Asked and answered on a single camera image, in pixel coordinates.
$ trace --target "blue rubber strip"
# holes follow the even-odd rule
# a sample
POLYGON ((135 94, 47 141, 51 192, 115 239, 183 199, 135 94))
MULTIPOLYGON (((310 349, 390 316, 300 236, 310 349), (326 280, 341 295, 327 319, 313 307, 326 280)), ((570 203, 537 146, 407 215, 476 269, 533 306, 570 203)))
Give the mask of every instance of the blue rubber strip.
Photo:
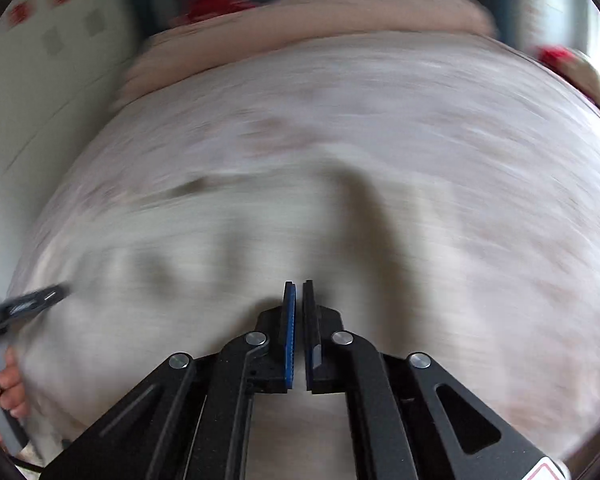
POLYGON ((285 304, 286 316, 286 343, 285 343, 285 382, 291 389, 294 383, 294 345, 296 331, 296 286, 289 284, 290 290, 285 304))

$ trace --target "black cable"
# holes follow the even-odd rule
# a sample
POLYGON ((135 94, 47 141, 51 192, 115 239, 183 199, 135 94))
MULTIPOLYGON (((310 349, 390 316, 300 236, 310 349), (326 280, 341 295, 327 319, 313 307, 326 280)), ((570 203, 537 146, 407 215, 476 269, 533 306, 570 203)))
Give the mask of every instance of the black cable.
POLYGON ((15 456, 9 455, 9 459, 13 462, 13 465, 26 469, 27 471, 31 471, 33 473, 42 473, 44 468, 41 465, 30 464, 29 462, 25 462, 15 456))

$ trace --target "white sticker with red triangle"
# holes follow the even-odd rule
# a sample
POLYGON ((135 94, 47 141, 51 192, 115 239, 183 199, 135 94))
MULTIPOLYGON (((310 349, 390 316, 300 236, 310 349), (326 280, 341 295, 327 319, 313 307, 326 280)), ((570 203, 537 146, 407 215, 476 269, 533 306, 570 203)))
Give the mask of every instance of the white sticker with red triangle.
POLYGON ((522 480, 564 480, 564 475, 550 458, 544 457, 522 480))

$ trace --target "bed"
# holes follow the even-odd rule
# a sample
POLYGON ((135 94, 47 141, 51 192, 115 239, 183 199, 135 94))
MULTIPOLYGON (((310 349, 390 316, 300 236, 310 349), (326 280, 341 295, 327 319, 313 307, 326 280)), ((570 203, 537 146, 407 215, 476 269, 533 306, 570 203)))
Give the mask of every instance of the bed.
MULTIPOLYGON (((556 458, 597 429, 600 113, 490 38, 475 4, 408 1, 390 26, 404 0, 225 58, 214 41, 253 16, 337 6, 152 39, 12 284, 73 289, 18 334, 47 459, 165 356, 243 332, 288 279, 314 279, 381 351, 430 352, 556 458)), ((301 389, 256 403, 248 478, 352 477, 342 400, 301 389)))

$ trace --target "gray handle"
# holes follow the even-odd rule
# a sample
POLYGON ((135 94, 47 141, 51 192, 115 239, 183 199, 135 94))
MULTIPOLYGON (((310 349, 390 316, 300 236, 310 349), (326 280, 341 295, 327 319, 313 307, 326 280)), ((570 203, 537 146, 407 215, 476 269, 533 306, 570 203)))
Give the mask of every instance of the gray handle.
POLYGON ((29 442, 29 437, 20 423, 7 410, 3 410, 1 407, 0 436, 2 437, 4 447, 13 456, 21 452, 22 448, 29 442))

